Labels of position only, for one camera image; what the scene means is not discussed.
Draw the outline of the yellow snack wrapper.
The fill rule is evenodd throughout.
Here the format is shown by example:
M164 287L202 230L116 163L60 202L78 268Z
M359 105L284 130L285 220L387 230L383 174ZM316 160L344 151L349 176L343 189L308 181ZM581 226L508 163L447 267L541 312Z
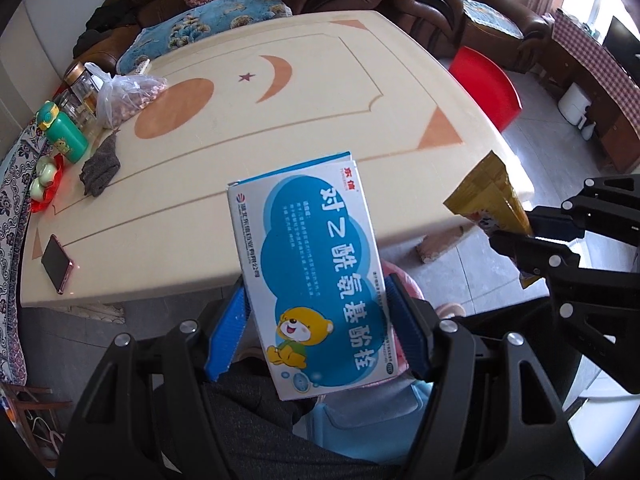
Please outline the yellow snack wrapper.
M444 201L445 207L471 221L487 236L495 232L532 236L525 209L514 192L506 165L490 151Z

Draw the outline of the blue white medicine box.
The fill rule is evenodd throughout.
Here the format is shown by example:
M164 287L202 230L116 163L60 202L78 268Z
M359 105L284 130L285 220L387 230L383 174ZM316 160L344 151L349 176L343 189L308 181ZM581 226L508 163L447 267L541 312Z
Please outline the blue white medicine box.
M385 382L401 367L355 159L301 162L228 187L250 310L278 396Z

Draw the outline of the white appliance on floor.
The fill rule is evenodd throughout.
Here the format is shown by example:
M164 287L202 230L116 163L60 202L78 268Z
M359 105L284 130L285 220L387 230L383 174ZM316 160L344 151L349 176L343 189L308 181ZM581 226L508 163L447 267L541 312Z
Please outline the white appliance on floor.
M581 129L586 121L586 111L591 100L588 94L578 86L571 84L558 102L558 110L572 126Z

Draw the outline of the red plastic stool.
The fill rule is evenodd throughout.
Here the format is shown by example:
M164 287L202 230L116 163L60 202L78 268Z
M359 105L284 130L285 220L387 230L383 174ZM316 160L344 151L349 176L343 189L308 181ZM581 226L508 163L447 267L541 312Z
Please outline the red plastic stool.
M511 79L484 54L460 47L448 70L499 132L521 114L521 99Z

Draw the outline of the black smartphone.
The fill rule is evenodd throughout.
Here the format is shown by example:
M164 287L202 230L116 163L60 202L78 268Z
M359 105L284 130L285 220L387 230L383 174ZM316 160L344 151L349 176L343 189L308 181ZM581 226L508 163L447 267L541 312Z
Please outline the black smartphone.
M62 295L65 292L70 274L74 270L75 263L66 254L58 238L52 234L41 256L41 264L55 291Z

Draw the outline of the checkered cloth side table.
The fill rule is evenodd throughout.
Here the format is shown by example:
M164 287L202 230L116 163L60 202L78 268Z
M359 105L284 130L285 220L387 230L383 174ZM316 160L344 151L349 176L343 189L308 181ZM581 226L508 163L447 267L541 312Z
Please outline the checkered cloth side table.
M621 174L639 167L639 87L612 54L562 11L554 12L549 43L539 60L546 77L563 89L577 84L591 101L606 156Z

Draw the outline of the grey cloth rag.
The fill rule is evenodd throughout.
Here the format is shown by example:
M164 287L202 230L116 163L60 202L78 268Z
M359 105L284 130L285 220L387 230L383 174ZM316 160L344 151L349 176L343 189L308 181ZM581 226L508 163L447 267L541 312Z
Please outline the grey cloth rag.
M116 154L117 133L112 133L85 161L79 179L84 185L84 195L100 196L119 172L120 161Z

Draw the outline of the red plate with apples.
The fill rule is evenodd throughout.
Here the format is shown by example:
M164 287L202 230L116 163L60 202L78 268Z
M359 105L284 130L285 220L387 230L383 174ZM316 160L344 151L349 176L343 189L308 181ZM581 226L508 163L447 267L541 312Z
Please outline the red plate with apples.
M65 159L61 154L42 156L36 163L36 176L29 185L29 209L32 214L43 211L54 199L64 174Z

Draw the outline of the teal seat pad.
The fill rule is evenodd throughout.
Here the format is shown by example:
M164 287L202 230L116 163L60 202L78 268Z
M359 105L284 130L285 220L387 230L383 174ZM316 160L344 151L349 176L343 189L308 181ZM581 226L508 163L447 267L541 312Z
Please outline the teal seat pad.
M498 30L498 32L502 32L506 36L519 40L524 38L521 29L518 28L514 21L484 2L463 0L463 10L474 24Z

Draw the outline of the green kids water bottle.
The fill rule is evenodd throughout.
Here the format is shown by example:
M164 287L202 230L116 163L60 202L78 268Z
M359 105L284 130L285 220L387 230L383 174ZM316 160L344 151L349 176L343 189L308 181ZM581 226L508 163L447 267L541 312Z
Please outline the green kids water bottle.
M81 160L87 151L88 141L55 102L47 101L40 107L36 114L36 123L49 142L71 164Z

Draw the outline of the clear bag of peanuts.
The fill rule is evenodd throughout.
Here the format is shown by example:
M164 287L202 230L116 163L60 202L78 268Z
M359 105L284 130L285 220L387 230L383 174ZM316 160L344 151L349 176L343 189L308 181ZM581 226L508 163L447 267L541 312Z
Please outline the clear bag of peanuts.
M93 62L85 68L99 79L96 121L104 129L116 129L133 118L168 89L162 77L145 74L110 75Z

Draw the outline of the patterned sofa cover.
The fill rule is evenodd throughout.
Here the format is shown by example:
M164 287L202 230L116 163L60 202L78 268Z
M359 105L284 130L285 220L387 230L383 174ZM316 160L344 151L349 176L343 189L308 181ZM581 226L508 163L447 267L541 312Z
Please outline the patterned sofa cover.
M1 163L1 381L24 386L27 370L18 334L18 281L29 219L28 188L48 141L32 120Z

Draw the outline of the glass tea bottle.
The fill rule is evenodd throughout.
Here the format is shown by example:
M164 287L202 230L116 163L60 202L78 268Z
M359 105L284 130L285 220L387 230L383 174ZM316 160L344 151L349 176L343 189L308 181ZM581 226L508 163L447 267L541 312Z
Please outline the glass tea bottle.
M83 62L76 62L63 78L62 90L54 98L55 104L82 131L96 123L98 88Z

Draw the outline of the blue floral blanket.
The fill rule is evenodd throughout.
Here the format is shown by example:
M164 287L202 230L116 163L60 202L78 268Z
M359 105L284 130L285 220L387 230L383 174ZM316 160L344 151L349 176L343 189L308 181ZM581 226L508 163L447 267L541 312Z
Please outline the blue floral blanket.
M213 0L142 29L118 59L116 73L131 73L144 60L153 61L230 29L292 15L282 0Z

